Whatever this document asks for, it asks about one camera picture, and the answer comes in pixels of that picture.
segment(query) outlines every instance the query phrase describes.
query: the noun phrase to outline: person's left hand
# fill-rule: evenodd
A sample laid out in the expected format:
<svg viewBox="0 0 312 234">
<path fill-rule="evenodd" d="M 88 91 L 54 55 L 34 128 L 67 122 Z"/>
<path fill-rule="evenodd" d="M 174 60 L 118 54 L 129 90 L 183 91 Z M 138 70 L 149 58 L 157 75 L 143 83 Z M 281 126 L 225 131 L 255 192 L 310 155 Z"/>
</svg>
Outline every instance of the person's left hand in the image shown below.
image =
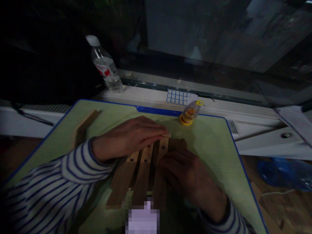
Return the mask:
<svg viewBox="0 0 312 234">
<path fill-rule="evenodd" d="M 170 152 L 159 161 L 172 186 L 214 222 L 226 213 L 227 196 L 210 178 L 202 161 L 191 151 Z"/>
<path fill-rule="evenodd" d="M 92 141 L 95 157 L 104 162 L 141 150 L 167 134 L 165 126 L 140 116 L 129 119 Z"/>
</svg>

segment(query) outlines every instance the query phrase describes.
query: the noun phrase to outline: small toy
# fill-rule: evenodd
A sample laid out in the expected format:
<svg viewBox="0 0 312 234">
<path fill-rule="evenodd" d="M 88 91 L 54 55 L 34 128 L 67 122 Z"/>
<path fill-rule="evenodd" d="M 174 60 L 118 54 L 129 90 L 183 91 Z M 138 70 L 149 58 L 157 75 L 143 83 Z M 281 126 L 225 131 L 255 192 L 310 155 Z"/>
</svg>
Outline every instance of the small toy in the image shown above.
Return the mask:
<svg viewBox="0 0 312 234">
<path fill-rule="evenodd" d="M 180 115 L 181 123 L 184 125 L 191 125 L 194 119 L 198 116 L 198 113 L 203 104 L 204 103 L 201 100 L 197 100 L 187 105 Z"/>
</svg>

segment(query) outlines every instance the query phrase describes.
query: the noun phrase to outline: cable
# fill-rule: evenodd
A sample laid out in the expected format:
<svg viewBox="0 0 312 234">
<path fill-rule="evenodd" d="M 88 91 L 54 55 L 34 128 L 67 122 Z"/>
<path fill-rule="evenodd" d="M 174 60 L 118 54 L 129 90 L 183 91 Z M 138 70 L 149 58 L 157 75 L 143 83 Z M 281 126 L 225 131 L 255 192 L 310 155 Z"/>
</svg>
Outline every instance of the cable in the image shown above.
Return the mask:
<svg viewBox="0 0 312 234">
<path fill-rule="evenodd" d="M 271 195 L 271 194 L 285 195 L 285 194 L 290 193 L 290 192 L 293 192 L 293 191 L 295 191 L 295 190 L 294 190 L 294 189 L 291 189 L 291 190 L 287 190 L 286 192 L 269 192 L 269 193 L 263 193 L 263 194 L 261 195 L 261 197 L 266 196 L 266 195 Z"/>
<path fill-rule="evenodd" d="M 25 118 L 32 119 L 34 121 L 50 125 L 52 127 L 54 126 L 54 124 L 52 122 L 50 122 L 50 121 L 47 121 L 47 120 L 41 119 L 41 118 L 39 118 L 37 116 L 25 113 L 24 111 L 22 111 L 19 108 L 19 106 L 15 102 L 11 102 L 11 105 L 12 105 L 12 108 L 14 110 L 16 110 L 18 114 L 20 114 L 21 116 L 24 116 Z"/>
</svg>

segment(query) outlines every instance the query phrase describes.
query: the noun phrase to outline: metal bolt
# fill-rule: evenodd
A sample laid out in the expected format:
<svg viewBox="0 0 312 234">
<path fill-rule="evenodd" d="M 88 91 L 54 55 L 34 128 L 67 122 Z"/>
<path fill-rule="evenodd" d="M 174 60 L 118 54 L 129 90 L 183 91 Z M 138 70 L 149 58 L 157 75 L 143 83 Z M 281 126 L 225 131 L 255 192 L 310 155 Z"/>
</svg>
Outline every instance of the metal bolt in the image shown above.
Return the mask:
<svg viewBox="0 0 312 234">
<path fill-rule="evenodd" d="M 293 135 L 291 133 L 283 133 L 281 134 L 281 138 L 289 138 L 292 137 Z"/>
</svg>

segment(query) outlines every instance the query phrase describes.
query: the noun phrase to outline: bottle cap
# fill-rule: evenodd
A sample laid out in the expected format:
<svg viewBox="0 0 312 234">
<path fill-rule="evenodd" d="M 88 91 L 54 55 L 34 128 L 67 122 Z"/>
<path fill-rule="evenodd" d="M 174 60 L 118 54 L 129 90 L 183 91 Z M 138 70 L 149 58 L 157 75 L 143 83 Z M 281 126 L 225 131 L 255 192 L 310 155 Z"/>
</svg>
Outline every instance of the bottle cap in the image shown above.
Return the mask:
<svg viewBox="0 0 312 234">
<path fill-rule="evenodd" d="M 90 46 L 100 46 L 101 45 L 98 38 L 94 35 L 87 35 L 85 38 L 87 39 Z"/>
<path fill-rule="evenodd" d="M 198 100 L 196 101 L 196 105 L 202 106 L 204 103 L 202 102 L 202 100 Z"/>
</svg>

